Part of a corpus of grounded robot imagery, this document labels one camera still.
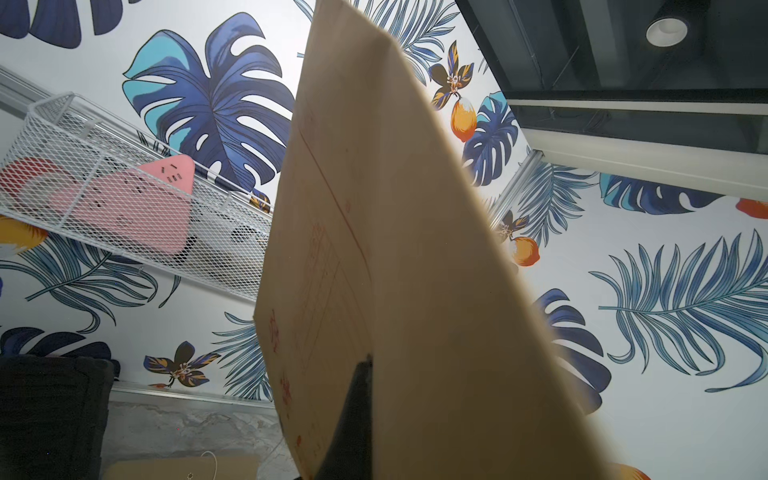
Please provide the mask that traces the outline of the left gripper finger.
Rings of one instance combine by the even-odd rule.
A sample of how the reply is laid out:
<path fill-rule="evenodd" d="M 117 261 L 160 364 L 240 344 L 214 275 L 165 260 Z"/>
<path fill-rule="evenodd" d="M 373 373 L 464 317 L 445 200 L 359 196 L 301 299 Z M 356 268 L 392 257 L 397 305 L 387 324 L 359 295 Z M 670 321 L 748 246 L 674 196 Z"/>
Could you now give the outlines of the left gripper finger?
<path fill-rule="evenodd" d="M 358 363 L 332 442 L 315 479 L 372 479 L 373 359 Z"/>

